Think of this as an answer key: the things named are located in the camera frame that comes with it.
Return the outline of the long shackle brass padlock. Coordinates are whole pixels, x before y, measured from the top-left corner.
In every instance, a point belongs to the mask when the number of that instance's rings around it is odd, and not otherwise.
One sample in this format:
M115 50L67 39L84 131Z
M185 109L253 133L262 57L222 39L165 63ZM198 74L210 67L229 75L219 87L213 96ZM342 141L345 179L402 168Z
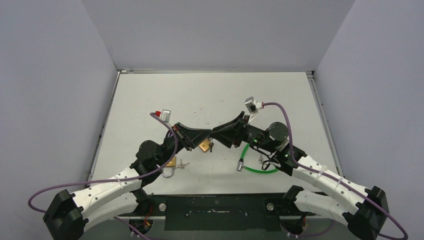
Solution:
M204 153L206 153L206 152L208 152L209 151L209 144L210 144L210 141L212 141L212 139L211 138L207 138L207 139L205 139L203 142L201 142L200 143L200 145L198 146L199 147L199 149L202 151L202 152L204 152Z

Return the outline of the padlock keys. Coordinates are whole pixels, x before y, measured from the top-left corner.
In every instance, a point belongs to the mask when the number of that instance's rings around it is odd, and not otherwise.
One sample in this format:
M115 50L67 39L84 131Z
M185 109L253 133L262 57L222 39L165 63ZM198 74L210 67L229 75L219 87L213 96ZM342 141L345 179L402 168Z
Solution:
M209 152L211 153L213 151L213 147L214 147L214 142L211 140L209 142Z

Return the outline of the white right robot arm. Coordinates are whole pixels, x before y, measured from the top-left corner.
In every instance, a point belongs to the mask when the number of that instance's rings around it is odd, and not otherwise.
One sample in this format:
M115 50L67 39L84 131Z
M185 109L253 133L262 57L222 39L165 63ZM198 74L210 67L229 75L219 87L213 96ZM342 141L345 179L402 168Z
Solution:
M273 122L262 130L250 124L251 116L241 112L235 119L212 129L209 135L224 146L239 147L242 142L269 152L266 163L290 177L319 189L319 195L298 186L289 189L282 207L290 215L298 211L328 217L347 226L361 240L375 240L388 218L385 192L356 184L318 163L290 140L290 130L282 122Z

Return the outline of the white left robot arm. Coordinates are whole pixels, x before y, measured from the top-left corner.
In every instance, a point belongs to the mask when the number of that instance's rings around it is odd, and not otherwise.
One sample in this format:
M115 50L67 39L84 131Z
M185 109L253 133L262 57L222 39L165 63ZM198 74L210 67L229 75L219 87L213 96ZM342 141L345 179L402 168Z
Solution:
M169 126L170 136L161 144L146 140L135 161L108 179L94 180L85 189L58 192L44 213L43 221L54 240L78 240L89 228L122 214L144 215L149 201L143 187L154 182L165 165L182 149L191 151L212 130Z

